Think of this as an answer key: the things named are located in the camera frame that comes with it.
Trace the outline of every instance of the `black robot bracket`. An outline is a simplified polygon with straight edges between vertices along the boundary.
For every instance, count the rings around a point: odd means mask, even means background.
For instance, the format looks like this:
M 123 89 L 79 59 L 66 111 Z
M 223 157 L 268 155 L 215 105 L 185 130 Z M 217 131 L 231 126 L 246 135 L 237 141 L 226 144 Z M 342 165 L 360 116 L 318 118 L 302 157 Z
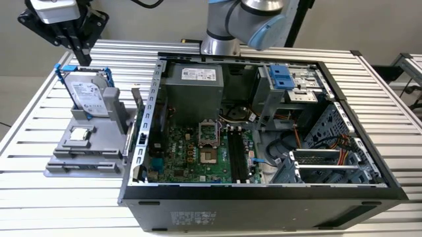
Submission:
M 81 17 L 77 20 L 46 24 L 34 9 L 31 0 L 26 0 L 27 9 L 18 21 L 43 37 L 53 45 L 63 45 L 74 51 L 79 64 L 91 64 L 90 51 L 101 38 L 110 16 L 91 9 L 93 0 L 78 0 Z

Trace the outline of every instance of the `aluminum workbench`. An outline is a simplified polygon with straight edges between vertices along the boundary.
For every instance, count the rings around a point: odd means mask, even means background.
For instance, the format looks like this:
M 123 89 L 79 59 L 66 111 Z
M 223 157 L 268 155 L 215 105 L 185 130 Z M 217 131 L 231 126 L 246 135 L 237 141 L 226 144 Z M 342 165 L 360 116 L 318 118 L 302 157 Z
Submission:
M 154 73 L 158 51 L 199 53 L 191 43 L 101 40 L 94 67 L 109 66 L 121 99 L 135 102 L 130 88 L 143 88 Z M 362 56 L 350 51 L 242 47 L 242 56 L 324 61 L 360 121 L 404 186 L 410 202 L 345 231 L 175 233 L 178 236 L 422 236 L 422 123 Z M 63 64 L 78 64 L 66 53 Z M 121 179 L 46 178 L 43 170 L 71 119 L 73 102 L 51 73 L 0 143 L 0 233 L 12 236 L 155 236 L 143 233 L 126 207 L 119 207 Z

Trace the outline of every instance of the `power supply label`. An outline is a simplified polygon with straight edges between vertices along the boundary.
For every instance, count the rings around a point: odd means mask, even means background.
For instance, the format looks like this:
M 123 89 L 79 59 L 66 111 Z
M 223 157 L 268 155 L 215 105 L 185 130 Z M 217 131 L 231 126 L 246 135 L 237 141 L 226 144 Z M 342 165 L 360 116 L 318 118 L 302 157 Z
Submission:
M 94 83 L 77 81 L 73 82 L 73 87 L 83 110 L 93 116 L 109 116 L 99 87 Z
M 215 69 L 185 68 L 182 80 L 217 80 Z

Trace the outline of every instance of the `green circuit board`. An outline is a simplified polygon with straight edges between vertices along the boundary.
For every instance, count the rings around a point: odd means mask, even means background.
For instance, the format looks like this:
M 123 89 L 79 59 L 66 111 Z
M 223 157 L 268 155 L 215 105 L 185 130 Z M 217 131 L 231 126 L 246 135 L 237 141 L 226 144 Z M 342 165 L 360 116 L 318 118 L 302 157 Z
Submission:
M 163 172 L 149 172 L 149 179 L 159 183 L 233 183 L 227 134 L 221 130 L 217 149 L 199 148 L 198 127 L 173 126 L 169 130 Z M 253 134 L 243 132 L 245 162 L 249 151 L 256 152 Z M 261 183 L 260 172 L 250 177 L 252 183 Z

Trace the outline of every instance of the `ram slot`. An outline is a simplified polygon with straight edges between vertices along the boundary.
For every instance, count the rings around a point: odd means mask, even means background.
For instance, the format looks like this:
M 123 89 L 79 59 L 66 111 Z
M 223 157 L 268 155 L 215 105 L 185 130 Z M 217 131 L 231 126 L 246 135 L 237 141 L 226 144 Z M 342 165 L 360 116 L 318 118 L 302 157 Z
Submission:
M 243 151 L 243 139 L 241 131 L 229 131 L 229 157 L 231 168 L 231 180 L 234 183 L 246 183 L 247 176 L 247 164 Z

